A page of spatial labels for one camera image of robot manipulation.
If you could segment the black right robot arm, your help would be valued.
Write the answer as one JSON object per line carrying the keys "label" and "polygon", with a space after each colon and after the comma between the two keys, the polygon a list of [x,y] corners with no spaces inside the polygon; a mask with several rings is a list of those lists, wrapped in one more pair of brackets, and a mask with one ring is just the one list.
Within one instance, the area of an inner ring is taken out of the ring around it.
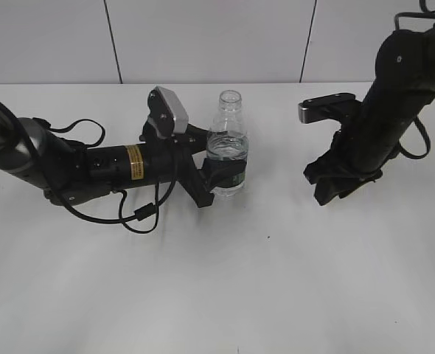
{"label": "black right robot arm", "polygon": [[434,100],[435,24],[425,32],[396,29],[382,43],[375,80],[363,100],[338,93],[301,102],[302,123],[331,119],[341,125],[329,150],[304,169],[318,203],[324,206],[376,181],[398,154],[414,159],[400,139],[410,125],[426,133],[419,115]]}

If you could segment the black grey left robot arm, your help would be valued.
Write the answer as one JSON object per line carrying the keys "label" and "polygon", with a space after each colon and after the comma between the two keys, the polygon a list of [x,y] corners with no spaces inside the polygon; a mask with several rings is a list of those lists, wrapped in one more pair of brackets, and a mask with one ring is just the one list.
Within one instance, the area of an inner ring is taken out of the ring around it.
{"label": "black grey left robot arm", "polygon": [[102,147],[60,137],[70,131],[40,118],[18,118],[0,103],[0,170],[31,184],[54,205],[72,206],[112,192],[167,183],[180,184],[197,204],[212,204],[212,190],[246,169],[246,160],[193,156],[206,149],[209,132],[189,123],[174,91],[155,87],[147,98],[149,114],[140,142]]}

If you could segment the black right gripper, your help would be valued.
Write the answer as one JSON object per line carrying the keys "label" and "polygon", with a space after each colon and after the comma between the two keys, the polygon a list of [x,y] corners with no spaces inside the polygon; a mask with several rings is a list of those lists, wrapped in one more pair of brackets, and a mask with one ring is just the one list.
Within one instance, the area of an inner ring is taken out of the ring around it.
{"label": "black right gripper", "polygon": [[342,125],[329,150],[309,163],[304,177],[314,185],[314,198],[326,205],[346,198],[383,176],[383,124],[378,121]]}

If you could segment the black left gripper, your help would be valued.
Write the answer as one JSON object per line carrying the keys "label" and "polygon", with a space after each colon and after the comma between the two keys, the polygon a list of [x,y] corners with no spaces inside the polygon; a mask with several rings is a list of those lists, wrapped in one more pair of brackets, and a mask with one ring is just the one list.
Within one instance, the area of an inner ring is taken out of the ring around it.
{"label": "black left gripper", "polygon": [[143,209],[161,206],[177,183],[186,190],[197,207],[203,208],[212,205],[214,195],[210,191],[214,188],[229,189],[244,182],[245,159],[205,158],[201,170],[196,167],[193,155],[206,150],[208,136],[209,130],[188,124],[184,134],[160,139],[146,121],[141,134],[143,143],[140,145],[145,175],[151,178],[152,184],[170,182],[170,186],[163,197],[157,202],[146,204]]}

